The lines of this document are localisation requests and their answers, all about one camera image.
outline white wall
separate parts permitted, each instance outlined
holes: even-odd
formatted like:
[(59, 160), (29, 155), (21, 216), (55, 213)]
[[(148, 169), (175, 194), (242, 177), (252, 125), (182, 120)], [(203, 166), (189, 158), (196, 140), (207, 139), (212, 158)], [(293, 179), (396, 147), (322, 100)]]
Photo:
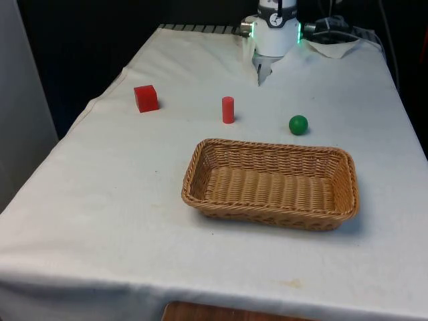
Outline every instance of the white wall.
[(0, 212), (57, 137), (15, 0), (0, 0)]

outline green ball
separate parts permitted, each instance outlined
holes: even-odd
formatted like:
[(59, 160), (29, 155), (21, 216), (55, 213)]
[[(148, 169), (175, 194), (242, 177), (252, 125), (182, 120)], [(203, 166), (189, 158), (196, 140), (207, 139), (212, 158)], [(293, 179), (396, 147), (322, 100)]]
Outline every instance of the green ball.
[(302, 115), (297, 115), (290, 119), (288, 126), (293, 134), (303, 135), (308, 130), (308, 120)]

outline wooden surface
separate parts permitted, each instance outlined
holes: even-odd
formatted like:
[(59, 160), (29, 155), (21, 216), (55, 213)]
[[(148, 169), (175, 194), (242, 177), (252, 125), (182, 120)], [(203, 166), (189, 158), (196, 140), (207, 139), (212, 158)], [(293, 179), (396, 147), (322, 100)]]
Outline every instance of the wooden surface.
[(165, 308), (162, 321), (309, 321), (259, 312), (173, 302)]

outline black background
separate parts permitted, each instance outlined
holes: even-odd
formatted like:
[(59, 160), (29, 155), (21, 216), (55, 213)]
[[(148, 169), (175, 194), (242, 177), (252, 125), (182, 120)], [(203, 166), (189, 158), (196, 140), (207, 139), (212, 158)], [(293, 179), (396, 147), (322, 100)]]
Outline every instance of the black background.
[[(258, 0), (19, 0), (19, 8), (58, 136), (67, 132), (160, 23), (238, 25)], [(401, 99), (427, 154), (427, 64), (419, 63), (428, 1), (384, 0), (399, 62)], [(328, 11), (329, 1), (322, 0)], [(343, 0), (335, 12), (381, 37), (393, 74), (377, 0)], [(298, 19), (322, 17), (317, 0), (298, 0)]]

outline woven basket rim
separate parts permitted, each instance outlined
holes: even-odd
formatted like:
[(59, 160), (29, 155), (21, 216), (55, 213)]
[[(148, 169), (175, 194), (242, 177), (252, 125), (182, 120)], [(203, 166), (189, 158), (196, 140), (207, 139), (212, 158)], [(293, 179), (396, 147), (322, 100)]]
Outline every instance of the woven basket rim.
[[(317, 150), (319, 152), (335, 152), (341, 154), (347, 160), (348, 165), (348, 174), (350, 175), (351, 187), (352, 187), (352, 207), (348, 211), (330, 211), (323, 209), (303, 209), (298, 207), (274, 207), (267, 204), (257, 204), (257, 203), (244, 203), (244, 202), (218, 202), (210, 200), (197, 199), (194, 196), (190, 195), (191, 191), (191, 182), (195, 176), (196, 164), (201, 156), (203, 148), (208, 144), (222, 144), (224, 146), (234, 145), (236, 146), (251, 146), (254, 148), (266, 148), (266, 149), (276, 149), (276, 150)], [(192, 206), (196, 207), (202, 211), (213, 211), (216, 207), (222, 208), (224, 210), (234, 210), (245, 207), (249, 211), (261, 211), (265, 213), (286, 213), (288, 215), (296, 214), (299, 217), (313, 218), (313, 219), (330, 219), (338, 221), (346, 221), (353, 218), (359, 209), (359, 198), (358, 198), (358, 183), (356, 180), (356, 172), (354, 161), (349, 153), (341, 148), (337, 147), (323, 147), (323, 146), (302, 146), (294, 144), (271, 144), (266, 142), (244, 142), (240, 140), (227, 140), (220, 138), (208, 138), (201, 141), (193, 153), (189, 168), (186, 171), (185, 178), (183, 180), (183, 189), (181, 191), (181, 197), (183, 201)]]

